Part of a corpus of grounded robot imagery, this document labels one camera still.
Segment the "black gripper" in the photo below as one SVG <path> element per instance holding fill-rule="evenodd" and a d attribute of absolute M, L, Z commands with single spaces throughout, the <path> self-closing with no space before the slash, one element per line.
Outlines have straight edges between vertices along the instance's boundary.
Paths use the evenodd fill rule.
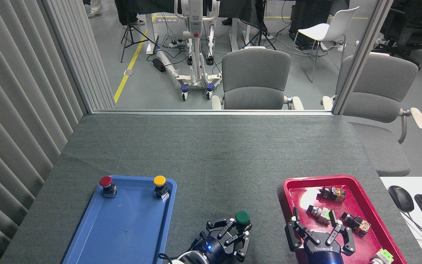
<path fill-rule="evenodd" d="M 246 227 L 238 228 L 238 232 L 231 234 L 233 227 L 236 227 L 235 218 L 219 218 L 207 221 L 207 236 L 199 239 L 192 246 L 192 250 L 198 253 L 198 260 L 201 263 L 224 263 L 230 257 L 234 256 L 237 261 L 245 260 L 249 240 L 249 231 L 252 224 Z"/>
<path fill-rule="evenodd" d="M 308 264 L 343 264 L 341 253 L 351 256 L 356 251 L 352 229 L 345 227 L 342 222 L 338 221 L 333 209 L 329 211 L 330 224 L 333 230 L 328 239 L 320 245 L 306 240 L 310 237 L 310 230 L 300 222 L 298 207 L 293 208 L 292 214 L 291 221 L 285 227 L 289 248 L 292 252 L 303 249 L 306 253 Z M 340 233 L 344 240 L 344 246 L 342 247 L 340 247 L 338 242 L 335 242 L 337 235 Z"/>

